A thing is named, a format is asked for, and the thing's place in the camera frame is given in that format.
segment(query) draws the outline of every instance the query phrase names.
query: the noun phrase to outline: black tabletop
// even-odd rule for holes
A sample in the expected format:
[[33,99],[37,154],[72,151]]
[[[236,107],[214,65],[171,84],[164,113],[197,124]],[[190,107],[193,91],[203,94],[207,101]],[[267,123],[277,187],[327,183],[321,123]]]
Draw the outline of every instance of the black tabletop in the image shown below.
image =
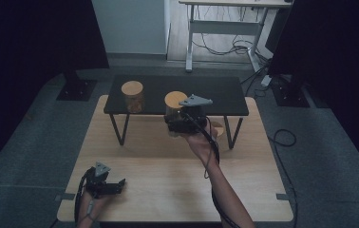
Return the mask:
[[115,76],[104,113],[127,113],[121,87],[129,81],[138,81],[143,84],[144,109],[139,114],[165,114],[164,97],[172,91],[181,91],[188,97],[195,94],[202,98],[211,99],[213,104],[203,107],[206,115],[247,116],[249,114],[237,77],[149,75]]

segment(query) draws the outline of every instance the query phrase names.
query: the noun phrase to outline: white desk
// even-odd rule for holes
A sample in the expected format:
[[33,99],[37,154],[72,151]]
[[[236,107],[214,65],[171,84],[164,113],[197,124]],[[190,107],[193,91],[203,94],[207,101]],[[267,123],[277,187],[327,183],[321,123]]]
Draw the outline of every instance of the white desk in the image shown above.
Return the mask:
[[[253,65],[254,71],[260,69],[258,59],[255,55],[256,46],[262,33],[268,8],[289,8],[292,3],[284,0],[179,0],[181,4],[191,6],[191,16],[189,18],[189,38],[186,52],[186,71],[192,71],[192,40],[194,33],[211,34],[234,34],[234,35],[253,35],[255,37],[253,46],[248,51],[248,55]],[[223,22],[223,21],[200,21],[194,19],[194,7],[202,6],[228,6],[228,7],[255,7],[264,8],[263,14],[257,23],[248,22]]]
[[[186,141],[168,136],[162,116],[134,115],[126,143],[120,145],[103,112],[106,100],[102,96],[97,104],[66,192],[76,193],[85,171],[102,162],[112,169],[107,182],[126,179],[126,184],[100,221],[219,222],[211,184],[203,178],[203,166]],[[246,98],[246,102],[250,115],[245,117],[234,149],[226,146],[226,131],[217,138],[221,169],[254,221],[290,221],[289,202],[276,198],[285,189],[259,111],[254,99]],[[125,115],[117,116],[117,124],[123,125],[124,119]],[[222,117],[211,120],[224,125]],[[229,117],[229,122],[236,125],[238,118]],[[64,199],[58,219],[73,221],[73,211],[74,200]]]

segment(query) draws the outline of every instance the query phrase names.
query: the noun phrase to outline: wooden floor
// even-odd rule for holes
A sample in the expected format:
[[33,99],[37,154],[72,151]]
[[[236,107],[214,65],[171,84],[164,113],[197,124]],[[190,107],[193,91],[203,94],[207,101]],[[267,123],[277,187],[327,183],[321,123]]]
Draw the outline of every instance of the wooden floor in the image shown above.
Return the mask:
[[[178,0],[170,1],[171,8],[171,30],[168,46],[167,59],[170,61],[185,61],[186,47],[188,43],[188,18],[190,16],[190,7],[180,4]],[[208,7],[199,6],[195,9],[195,18],[200,20],[217,21],[245,21],[255,22],[260,19],[263,9],[238,8],[238,7]],[[272,57],[272,53],[265,48],[265,43],[269,35],[270,28],[274,21],[276,10],[270,9],[265,21],[265,27],[262,31],[258,43],[258,50],[267,58]],[[244,40],[247,42],[238,42],[237,45],[251,47],[248,42],[253,42],[253,36],[235,36],[220,34],[194,34],[193,60],[200,62],[227,62],[227,63],[250,63],[250,59],[245,51],[242,53],[229,53],[225,55],[215,55],[210,53],[204,47],[198,47],[196,44],[211,48],[218,52],[228,52],[233,46],[233,40]]]

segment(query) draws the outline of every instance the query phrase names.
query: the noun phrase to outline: gray carpet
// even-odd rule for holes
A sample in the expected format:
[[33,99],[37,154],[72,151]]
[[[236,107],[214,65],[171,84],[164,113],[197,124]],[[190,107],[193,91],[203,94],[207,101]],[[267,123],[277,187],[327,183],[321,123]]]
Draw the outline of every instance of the gray carpet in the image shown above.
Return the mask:
[[[131,63],[81,70],[78,73],[83,79],[98,81],[88,102],[56,101],[64,85],[62,76],[47,83],[0,153],[0,227],[49,227],[59,207],[55,197],[65,192],[98,98],[108,93],[113,76],[189,75],[182,64],[162,65]],[[252,73],[250,67],[194,65],[192,75],[234,75],[242,81]],[[296,227],[359,227],[359,153],[349,137],[330,109],[277,106],[270,89],[255,91],[261,89],[261,79],[254,81],[248,94],[258,95],[255,98],[267,134],[273,137],[276,130],[288,129],[297,138],[294,146],[277,146],[287,171],[277,160],[282,179],[292,207],[295,202],[298,205]],[[242,85],[244,91],[251,81]],[[279,134],[277,139],[283,143],[293,140],[288,133]],[[256,225],[293,227],[293,221]],[[74,224],[57,222],[55,227]]]

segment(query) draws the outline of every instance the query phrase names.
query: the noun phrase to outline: black table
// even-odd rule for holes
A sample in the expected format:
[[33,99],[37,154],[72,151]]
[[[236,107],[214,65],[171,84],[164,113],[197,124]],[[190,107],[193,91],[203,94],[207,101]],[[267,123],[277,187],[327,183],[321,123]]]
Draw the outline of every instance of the black table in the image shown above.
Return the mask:
[[[172,91],[181,91],[187,96],[195,94],[211,99],[213,104],[204,106],[203,110],[207,116],[224,117],[230,148],[233,148],[236,143],[236,136],[243,117],[249,114],[237,77],[117,75],[110,89],[104,113],[109,114],[120,145],[124,144],[129,116],[133,114],[127,111],[125,97],[121,91],[122,85],[129,81],[138,81],[143,85],[144,108],[142,112],[137,113],[141,115],[164,115],[166,109],[164,97]],[[122,136],[115,122],[114,114],[126,114]],[[240,117],[233,138],[230,134],[227,116]]]

